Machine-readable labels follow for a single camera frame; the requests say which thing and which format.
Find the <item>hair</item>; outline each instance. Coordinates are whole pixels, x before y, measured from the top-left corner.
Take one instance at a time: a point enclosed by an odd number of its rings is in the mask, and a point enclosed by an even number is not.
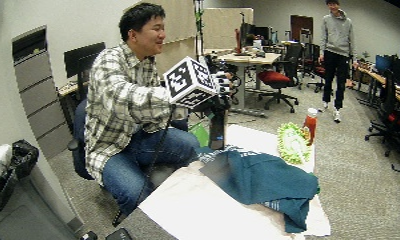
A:
[[[152,3],[140,3],[129,8],[120,18],[118,28],[121,40],[128,40],[128,31],[141,31],[152,17],[165,17],[164,9]]]
[[[325,0],[325,4],[329,4],[329,3],[335,3],[337,5],[339,5],[338,0]]]

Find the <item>plaid shirt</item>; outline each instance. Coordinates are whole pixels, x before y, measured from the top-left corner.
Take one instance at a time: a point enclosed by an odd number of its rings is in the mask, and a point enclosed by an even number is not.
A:
[[[85,165],[98,184],[106,160],[130,142],[132,134],[164,129],[170,105],[166,89],[160,86],[154,58],[142,61],[124,42],[105,49],[92,69],[86,95]],[[176,108],[173,119],[186,117]]]

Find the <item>seated man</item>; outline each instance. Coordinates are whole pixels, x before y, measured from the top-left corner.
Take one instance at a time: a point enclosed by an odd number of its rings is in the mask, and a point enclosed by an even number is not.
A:
[[[153,161],[181,167],[197,159],[198,141],[190,133],[169,128],[161,139],[173,111],[154,62],[165,38],[164,17],[158,5],[132,7],[120,19],[122,41],[98,54],[90,70],[86,170],[124,215],[153,191],[142,169]],[[172,118],[184,119],[186,114],[185,108],[176,107]]]

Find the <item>teal cloth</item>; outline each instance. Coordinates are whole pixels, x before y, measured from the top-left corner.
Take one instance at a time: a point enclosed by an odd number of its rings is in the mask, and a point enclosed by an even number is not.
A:
[[[233,199],[283,213],[287,233],[306,230],[309,200],[318,189],[314,175],[265,153],[237,148],[214,153],[201,148],[197,153],[206,160],[200,171]]]

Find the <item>red bottle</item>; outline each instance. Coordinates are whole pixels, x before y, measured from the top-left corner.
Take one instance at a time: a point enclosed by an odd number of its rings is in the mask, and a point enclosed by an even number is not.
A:
[[[305,122],[303,122],[303,127],[307,128],[307,132],[309,132],[307,146],[310,146],[310,144],[314,141],[315,126],[317,126],[317,113],[318,113],[317,109],[307,108],[307,115],[306,115]]]

